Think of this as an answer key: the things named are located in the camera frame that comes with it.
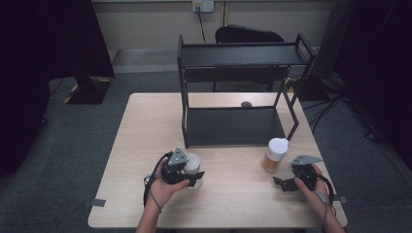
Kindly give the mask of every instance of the power outlet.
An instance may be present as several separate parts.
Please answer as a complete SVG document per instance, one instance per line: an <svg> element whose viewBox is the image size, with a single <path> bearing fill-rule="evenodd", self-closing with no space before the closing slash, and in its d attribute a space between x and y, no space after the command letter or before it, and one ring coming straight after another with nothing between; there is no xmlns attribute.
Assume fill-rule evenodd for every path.
<svg viewBox="0 0 412 233"><path fill-rule="evenodd" d="M191 3L193 12L197 12L196 8L202 13L212 13L215 10L214 0L192 0Z"/></svg>

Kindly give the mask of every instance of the person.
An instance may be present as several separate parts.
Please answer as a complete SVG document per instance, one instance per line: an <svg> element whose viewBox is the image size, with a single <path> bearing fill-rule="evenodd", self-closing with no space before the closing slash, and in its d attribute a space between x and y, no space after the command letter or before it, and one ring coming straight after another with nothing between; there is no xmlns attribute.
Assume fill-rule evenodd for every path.
<svg viewBox="0 0 412 233"><path fill-rule="evenodd" d="M162 165L166 159L163 159L160 166L157 168L159 173ZM315 164L312 164L315 171L318 174L322 174L321 170ZM326 203L324 203L321 198L315 193L315 191L309 190L305 183L299 179L294 179L297 187L302 191L303 195L306 197L308 204L315 211L316 215L320 220L323 221L324 230L326 233L340 233L346 232L336 216L332 211L327 198ZM182 181L176 184L165 183L162 179L156 179L151 187L151 194L148 195L148 200L146 202L145 210L143 211L142 217L140 218L139 225L137 226L136 233L155 233L158 217L161 213L161 209L170 200L173 194L179 190L184 189L189 184L189 180ZM319 190L321 195L327 197L326 185L322 180L317 180L316 190Z"/></svg>

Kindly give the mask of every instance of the wall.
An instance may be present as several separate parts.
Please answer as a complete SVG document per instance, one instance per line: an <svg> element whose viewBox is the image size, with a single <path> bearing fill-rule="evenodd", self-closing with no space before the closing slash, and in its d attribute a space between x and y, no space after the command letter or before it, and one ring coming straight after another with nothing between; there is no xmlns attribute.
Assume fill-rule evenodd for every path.
<svg viewBox="0 0 412 233"><path fill-rule="evenodd" d="M110 50L175 49L179 34L185 43L204 43L191 1L93 2ZM201 14L207 43L225 24L241 24L279 33L294 41L302 32L312 46L321 44L330 1L215 1L213 13Z"/></svg>

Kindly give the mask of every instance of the black chair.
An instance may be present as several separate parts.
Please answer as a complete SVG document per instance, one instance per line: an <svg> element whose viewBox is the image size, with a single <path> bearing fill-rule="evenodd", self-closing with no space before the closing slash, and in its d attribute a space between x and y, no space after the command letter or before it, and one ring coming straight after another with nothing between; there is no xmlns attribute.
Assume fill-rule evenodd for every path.
<svg viewBox="0 0 412 233"><path fill-rule="evenodd" d="M264 43L264 42L285 42L277 33L240 25L227 25L218 28L215 33L217 44L220 43ZM213 91L216 92L217 82L213 82ZM267 84L267 91L271 91L274 82Z"/></svg>

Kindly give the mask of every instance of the light wood tabletop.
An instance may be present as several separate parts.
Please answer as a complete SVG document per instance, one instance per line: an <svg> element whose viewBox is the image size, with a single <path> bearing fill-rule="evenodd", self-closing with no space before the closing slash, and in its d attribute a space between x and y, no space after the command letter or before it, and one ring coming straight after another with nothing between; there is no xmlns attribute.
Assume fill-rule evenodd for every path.
<svg viewBox="0 0 412 233"><path fill-rule="evenodd" d="M274 103L276 93L190 93L192 107L240 107ZM285 131L292 118L284 98L277 107ZM300 191L283 192L272 177L293 177L290 161L299 154L321 157L298 101L294 110L300 122L289 150L276 173L260 165L266 147L185 149L180 93L135 93L129 98L88 224L96 228L136 227L143 213L143 179L167 152L181 147L196 153L205 171L196 190L184 189L163 208L159 228L309 228L321 222ZM330 179L324 162L317 163ZM340 202L333 203L342 225L347 218Z"/></svg>

